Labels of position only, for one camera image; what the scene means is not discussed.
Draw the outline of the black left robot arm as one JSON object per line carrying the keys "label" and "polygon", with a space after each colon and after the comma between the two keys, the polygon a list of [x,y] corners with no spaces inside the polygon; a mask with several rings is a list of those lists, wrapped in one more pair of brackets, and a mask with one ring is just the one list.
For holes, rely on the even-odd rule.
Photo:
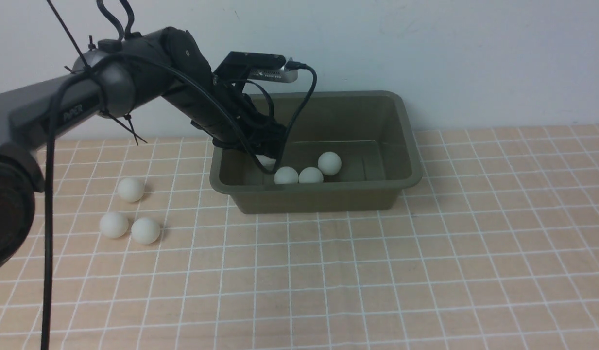
{"label": "black left robot arm", "polygon": [[88,75],[78,59],[68,75],[0,93],[0,268],[19,250],[31,230],[35,193],[46,180],[35,152],[48,144],[56,117],[60,137],[93,115],[124,117],[162,97],[219,148],[278,158],[288,136],[273,112],[257,111],[242,84],[260,67],[282,68],[282,55],[231,52],[237,71],[211,69],[188,31],[166,27],[124,41],[100,40],[85,53]]}

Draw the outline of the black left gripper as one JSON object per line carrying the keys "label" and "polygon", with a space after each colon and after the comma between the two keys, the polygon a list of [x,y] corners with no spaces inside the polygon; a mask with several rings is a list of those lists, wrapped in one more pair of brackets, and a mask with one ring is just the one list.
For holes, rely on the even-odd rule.
{"label": "black left gripper", "polygon": [[[245,84],[252,84],[260,90],[266,102],[266,114],[259,112],[250,95],[243,92]],[[190,79],[188,86],[219,116],[216,123],[196,123],[213,137],[218,146],[254,156],[282,158],[287,129],[275,119],[273,99],[263,86],[248,78],[213,80],[209,89]]]}

